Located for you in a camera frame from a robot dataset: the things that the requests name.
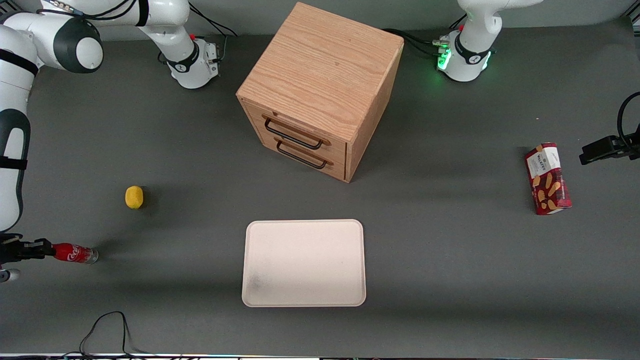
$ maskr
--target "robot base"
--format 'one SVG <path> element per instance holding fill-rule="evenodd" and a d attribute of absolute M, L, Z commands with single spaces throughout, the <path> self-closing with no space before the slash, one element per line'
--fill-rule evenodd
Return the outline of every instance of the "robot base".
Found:
<path fill-rule="evenodd" d="M 179 72 L 171 65 L 171 76 L 187 89 L 196 89 L 206 85 L 209 80 L 218 76 L 218 49 L 216 44 L 210 44 L 202 39 L 194 40 L 200 48 L 198 59 L 188 72 Z"/>
<path fill-rule="evenodd" d="M 448 35 L 441 36 L 440 40 L 453 44 L 458 34 L 460 34 L 460 31 L 452 31 Z M 490 56 L 491 52 L 484 59 L 479 59 L 478 63 L 469 65 L 466 59 L 456 50 L 456 47 L 450 46 L 438 58 L 438 70 L 444 72 L 455 81 L 466 83 L 477 78 L 486 69 Z"/>

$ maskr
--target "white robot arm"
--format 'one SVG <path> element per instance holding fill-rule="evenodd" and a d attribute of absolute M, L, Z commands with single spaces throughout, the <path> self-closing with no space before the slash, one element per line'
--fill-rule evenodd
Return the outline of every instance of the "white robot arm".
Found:
<path fill-rule="evenodd" d="M 464 29 L 440 37 L 451 45 L 438 59 L 438 69 L 456 81 L 472 81 L 486 68 L 491 46 L 502 29 L 499 11 L 525 8 L 543 0 L 458 0 L 467 13 Z"/>
<path fill-rule="evenodd" d="M 199 88 L 218 75 L 215 44 L 192 39 L 184 29 L 188 0 L 41 3 L 38 13 L 0 17 L 0 233 L 22 214 L 31 134 L 26 110 L 33 80 L 44 65 L 81 74 L 98 70 L 102 42 L 96 26 L 139 27 L 160 48 L 172 77 L 184 88 Z"/>

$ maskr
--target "coca-cola can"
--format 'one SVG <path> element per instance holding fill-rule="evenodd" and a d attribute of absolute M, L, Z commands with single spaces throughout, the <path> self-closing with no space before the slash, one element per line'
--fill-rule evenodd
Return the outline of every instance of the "coca-cola can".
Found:
<path fill-rule="evenodd" d="M 76 244 L 60 243 L 54 244 L 56 251 L 54 258 L 72 263 L 93 264 L 98 261 L 98 251 L 89 247 Z"/>

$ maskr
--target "wooden top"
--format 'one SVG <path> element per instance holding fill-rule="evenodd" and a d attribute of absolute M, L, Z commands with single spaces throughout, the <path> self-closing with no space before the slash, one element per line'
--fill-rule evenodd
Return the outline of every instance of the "wooden top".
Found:
<path fill-rule="evenodd" d="M 297 3 L 237 96 L 350 142 L 403 44 Z"/>

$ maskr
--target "drawer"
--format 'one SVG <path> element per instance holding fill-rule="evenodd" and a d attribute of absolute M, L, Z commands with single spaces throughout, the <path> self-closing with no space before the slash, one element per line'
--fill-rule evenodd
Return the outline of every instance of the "drawer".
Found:
<path fill-rule="evenodd" d="M 257 106 L 244 103 L 244 107 L 253 122 L 253 127 L 259 131 L 260 138 L 279 136 L 281 139 L 294 143 L 309 153 L 324 159 L 344 159 L 346 143 L 325 135 L 314 134 L 313 131 L 304 130 L 300 126 L 293 125 L 285 116 L 275 114 L 273 111 L 260 109 Z"/>
<path fill-rule="evenodd" d="M 277 136 L 265 135 L 262 144 L 268 149 L 276 151 L 298 163 L 314 168 L 320 172 L 344 181 L 344 157 L 341 160 L 329 160 L 312 153 L 308 149 L 301 148 L 295 143 Z"/>

